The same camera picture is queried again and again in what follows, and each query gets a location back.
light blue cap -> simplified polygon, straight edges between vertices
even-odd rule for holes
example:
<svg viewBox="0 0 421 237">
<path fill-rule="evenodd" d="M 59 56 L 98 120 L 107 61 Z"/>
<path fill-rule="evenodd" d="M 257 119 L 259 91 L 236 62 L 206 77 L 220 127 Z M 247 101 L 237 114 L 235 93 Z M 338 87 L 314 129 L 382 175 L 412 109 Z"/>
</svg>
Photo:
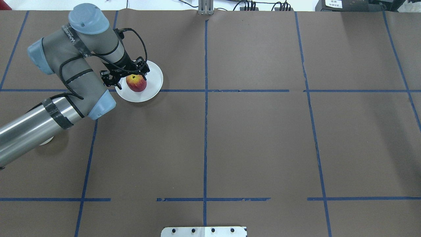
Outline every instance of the light blue cap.
<svg viewBox="0 0 421 237">
<path fill-rule="evenodd" d="M 96 35 L 106 31 L 109 21 L 102 11 L 90 3 L 82 3 L 69 13 L 69 23 L 73 29 L 87 35 Z"/>
<path fill-rule="evenodd" d="M 48 65 L 47 59 L 45 59 L 44 49 L 43 49 L 43 38 L 40 38 L 37 42 L 33 43 L 27 49 L 28 56 L 31 61 L 45 74 L 51 75 L 54 72 L 51 70 Z"/>
<path fill-rule="evenodd" d="M 95 120 L 112 110 L 116 102 L 108 90 L 101 96 L 92 110 L 89 112 L 88 117 Z"/>
</svg>

red apple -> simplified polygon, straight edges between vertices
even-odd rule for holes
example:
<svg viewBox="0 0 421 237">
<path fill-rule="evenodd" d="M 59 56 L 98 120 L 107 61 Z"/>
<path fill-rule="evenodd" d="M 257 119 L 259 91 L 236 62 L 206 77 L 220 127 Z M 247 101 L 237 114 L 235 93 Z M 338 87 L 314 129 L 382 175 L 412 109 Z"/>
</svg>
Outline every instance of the red apple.
<svg viewBox="0 0 421 237">
<path fill-rule="evenodd" d="M 126 76 L 126 83 L 134 92 L 141 92 L 146 88 L 146 80 L 143 75 L 129 75 Z"/>
</svg>

